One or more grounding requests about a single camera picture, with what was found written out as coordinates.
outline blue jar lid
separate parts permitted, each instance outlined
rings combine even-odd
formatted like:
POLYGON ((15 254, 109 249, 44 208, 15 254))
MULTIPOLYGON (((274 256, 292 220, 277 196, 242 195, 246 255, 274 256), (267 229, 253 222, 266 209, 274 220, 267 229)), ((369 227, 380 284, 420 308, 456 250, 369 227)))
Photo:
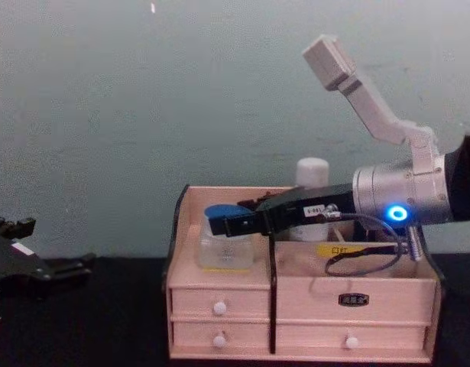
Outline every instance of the blue jar lid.
POLYGON ((250 209, 245 208, 244 206, 232 205, 232 204, 216 204, 207 207, 204 210, 204 215, 207 219, 215 219, 220 217, 232 217, 232 216, 242 216, 244 214, 253 213, 250 209))

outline drawer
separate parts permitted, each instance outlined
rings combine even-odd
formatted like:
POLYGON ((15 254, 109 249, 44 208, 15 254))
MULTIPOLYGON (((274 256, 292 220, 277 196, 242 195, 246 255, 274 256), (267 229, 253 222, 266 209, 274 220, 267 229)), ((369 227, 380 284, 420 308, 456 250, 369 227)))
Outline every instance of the drawer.
POLYGON ((277 325, 276 343, 281 347, 422 349, 425 329, 400 326, 277 325))
POLYGON ((279 277, 277 282, 278 319, 431 322, 432 279, 279 277), (368 304, 340 305, 343 294, 366 294, 368 304))
POLYGON ((175 316, 268 317, 268 291, 173 290, 175 316))
POLYGON ((208 346, 213 350, 230 347, 268 347, 268 324, 173 323, 175 346, 208 346))

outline wooden drawer organizer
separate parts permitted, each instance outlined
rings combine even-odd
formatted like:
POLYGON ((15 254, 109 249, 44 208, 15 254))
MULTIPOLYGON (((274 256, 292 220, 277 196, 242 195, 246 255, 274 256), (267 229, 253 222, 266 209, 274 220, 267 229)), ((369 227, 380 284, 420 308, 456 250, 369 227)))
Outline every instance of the wooden drawer organizer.
MULTIPOLYGON (((326 260, 316 254, 315 243, 280 241, 270 246, 268 237, 255 235, 250 271, 204 271, 197 265, 207 206, 286 189, 185 188, 164 272, 170 357, 431 363, 443 288, 426 248, 418 263, 404 256, 386 271, 334 278, 324 273, 326 260), (369 302, 343 307, 340 294, 367 294, 369 302), (346 343, 349 337, 358 341, 352 349, 346 343)), ((335 270, 369 268, 388 260, 368 256, 351 264, 342 261, 335 270)))

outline black tabletop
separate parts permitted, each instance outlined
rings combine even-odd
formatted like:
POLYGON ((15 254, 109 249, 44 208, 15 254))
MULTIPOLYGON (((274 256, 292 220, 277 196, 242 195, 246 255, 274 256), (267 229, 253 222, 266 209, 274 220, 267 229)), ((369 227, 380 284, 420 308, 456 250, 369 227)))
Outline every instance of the black tabletop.
MULTIPOLYGON (((469 367, 470 255, 434 258, 450 286, 435 365, 469 367)), ((163 264, 162 258, 99 258, 84 288, 41 302, 0 300, 0 367, 170 365, 163 264)))

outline black label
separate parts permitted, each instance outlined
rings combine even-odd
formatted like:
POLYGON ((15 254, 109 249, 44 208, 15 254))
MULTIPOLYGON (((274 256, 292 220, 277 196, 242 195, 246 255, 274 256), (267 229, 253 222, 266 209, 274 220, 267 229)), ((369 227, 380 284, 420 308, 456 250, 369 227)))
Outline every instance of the black label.
POLYGON ((345 293, 339 295, 339 305, 347 307, 360 307, 369 304, 368 294, 345 293))

